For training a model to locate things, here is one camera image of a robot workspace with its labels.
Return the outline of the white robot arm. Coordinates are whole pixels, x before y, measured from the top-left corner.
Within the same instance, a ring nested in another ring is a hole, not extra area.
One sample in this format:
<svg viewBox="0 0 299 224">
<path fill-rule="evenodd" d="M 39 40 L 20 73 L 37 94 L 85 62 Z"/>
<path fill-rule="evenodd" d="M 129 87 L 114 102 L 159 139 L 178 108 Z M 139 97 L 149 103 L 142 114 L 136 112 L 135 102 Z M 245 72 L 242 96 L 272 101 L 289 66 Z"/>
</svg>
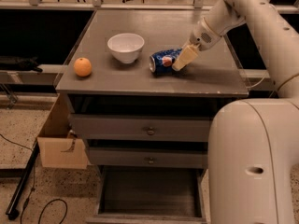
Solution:
<svg viewBox="0 0 299 224">
<path fill-rule="evenodd" d="M 223 107 L 208 138 L 211 224 L 295 224 L 291 168 L 299 160 L 299 34 L 269 0 L 220 0 L 199 21 L 173 69 L 181 70 L 241 23 L 271 78 L 276 99 Z"/>
</svg>

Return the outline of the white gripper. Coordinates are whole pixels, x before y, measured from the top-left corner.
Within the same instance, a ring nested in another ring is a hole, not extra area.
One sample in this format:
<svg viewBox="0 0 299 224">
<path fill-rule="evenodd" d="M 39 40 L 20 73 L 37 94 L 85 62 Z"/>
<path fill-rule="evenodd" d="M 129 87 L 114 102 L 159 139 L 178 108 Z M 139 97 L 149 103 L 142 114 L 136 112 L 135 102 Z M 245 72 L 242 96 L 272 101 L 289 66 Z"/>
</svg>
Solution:
<svg viewBox="0 0 299 224">
<path fill-rule="evenodd" d="M 175 71 L 180 71 L 186 65 L 195 60 L 198 52 L 211 49 L 221 39 L 221 35 L 213 31 L 205 18 L 197 22 L 193 28 L 190 38 L 182 46 L 182 51 L 172 65 Z"/>
</svg>

